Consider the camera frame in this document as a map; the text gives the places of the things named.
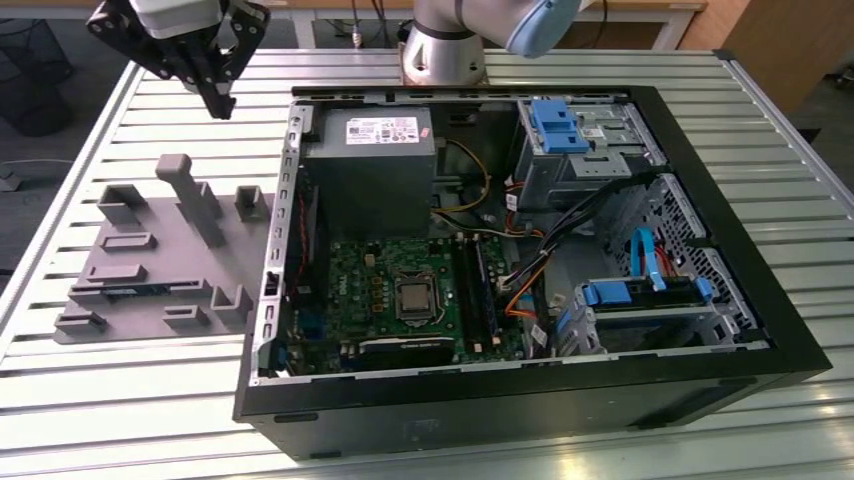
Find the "table leg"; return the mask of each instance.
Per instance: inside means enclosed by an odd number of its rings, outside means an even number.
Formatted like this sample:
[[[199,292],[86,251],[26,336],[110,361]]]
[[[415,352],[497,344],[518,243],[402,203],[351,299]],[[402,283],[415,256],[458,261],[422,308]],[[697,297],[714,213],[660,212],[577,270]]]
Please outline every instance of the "table leg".
[[[674,12],[662,27],[653,45],[653,50],[676,50],[682,41],[685,31],[694,18],[694,12]]]
[[[318,48],[315,42],[315,14],[311,10],[294,10],[294,31],[297,33],[297,46],[299,48]]]

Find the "ram slot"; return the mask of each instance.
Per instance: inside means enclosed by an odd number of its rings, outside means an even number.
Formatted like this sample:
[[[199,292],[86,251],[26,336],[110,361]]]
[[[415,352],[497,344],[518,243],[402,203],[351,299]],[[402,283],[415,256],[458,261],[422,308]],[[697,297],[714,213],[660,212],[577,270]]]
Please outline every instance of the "ram slot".
[[[481,353],[491,345],[491,340],[485,307],[478,296],[481,280],[478,278],[477,251],[469,239],[454,244],[451,261],[454,262],[454,283],[457,285],[457,302],[463,324],[466,351]]]
[[[490,282],[490,272],[486,265],[486,257],[483,255],[483,247],[481,241],[475,240],[474,244],[475,256],[478,258],[478,273],[481,284],[481,300],[485,306],[486,324],[490,332],[491,344],[497,346],[501,343],[501,337],[498,335],[498,315],[495,314],[495,297],[493,295],[493,283]]]

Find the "motherboard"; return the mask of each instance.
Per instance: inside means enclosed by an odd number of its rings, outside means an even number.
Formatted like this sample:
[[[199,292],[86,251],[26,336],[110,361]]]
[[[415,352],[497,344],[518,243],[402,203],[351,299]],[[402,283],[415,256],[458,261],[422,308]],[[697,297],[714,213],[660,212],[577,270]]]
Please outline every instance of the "motherboard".
[[[509,265],[497,237],[337,242],[326,308],[302,309],[305,368],[337,373],[522,358],[495,304]]]

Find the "gray 3d printed part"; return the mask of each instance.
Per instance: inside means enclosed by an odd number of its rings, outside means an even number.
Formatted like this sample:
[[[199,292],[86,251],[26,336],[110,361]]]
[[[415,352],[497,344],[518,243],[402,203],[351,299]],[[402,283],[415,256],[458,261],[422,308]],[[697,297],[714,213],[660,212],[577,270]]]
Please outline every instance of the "gray 3d printed part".
[[[243,222],[270,219],[270,207],[267,206],[261,188],[238,187],[238,192],[235,193],[235,209]]]
[[[217,209],[210,206],[210,197],[206,200],[192,175],[190,175],[191,166],[192,161],[187,155],[163,155],[155,173],[160,180],[172,185],[184,217],[195,225],[204,243],[210,248],[217,248],[226,243],[226,238],[217,225]]]
[[[56,321],[59,343],[243,331],[261,291],[273,196],[242,186],[218,197],[190,165],[184,155],[159,164],[178,201],[144,199],[132,185],[106,188],[98,206],[107,220]]]
[[[134,209],[146,205],[146,199],[134,185],[110,185],[98,201],[98,208],[107,221],[116,226],[136,225],[139,220]]]
[[[120,252],[122,250],[151,250],[158,246],[158,239],[148,232],[119,233],[102,238],[99,246],[107,252]]]

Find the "slotted metal table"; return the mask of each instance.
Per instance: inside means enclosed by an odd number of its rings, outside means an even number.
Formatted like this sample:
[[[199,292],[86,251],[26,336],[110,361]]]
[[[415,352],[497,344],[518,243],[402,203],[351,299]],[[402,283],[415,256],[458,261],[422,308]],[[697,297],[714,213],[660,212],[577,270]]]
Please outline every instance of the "slotted metal table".
[[[397,84],[390,51],[262,51],[211,120],[178,81],[130,66],[0,299],[0,477],[828,478],[854,476],[854,201],[737,62],[698,52],[489,54],[493,84],[654,85],[760,245],[834,369],[694,424],[297,464],[231,421],[239,335],[63,346],[63,311],[104,185],[194,157],[215,193],[274,190],[295,85]]]

